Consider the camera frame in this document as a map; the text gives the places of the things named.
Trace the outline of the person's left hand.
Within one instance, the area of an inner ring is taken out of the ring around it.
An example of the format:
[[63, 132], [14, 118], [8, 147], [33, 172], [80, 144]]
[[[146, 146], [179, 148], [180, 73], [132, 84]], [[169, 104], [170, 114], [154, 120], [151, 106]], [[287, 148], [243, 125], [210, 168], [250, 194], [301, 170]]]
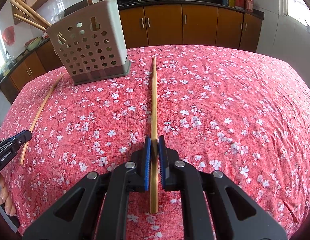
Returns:
[[0, 205], [4, 204], [5, 213], [12, 217], [16, 215], [16, 207], [12, 201], [11, 193], [8, 190], [8, 186], [2, 174], [0, 174], [0, 186]]

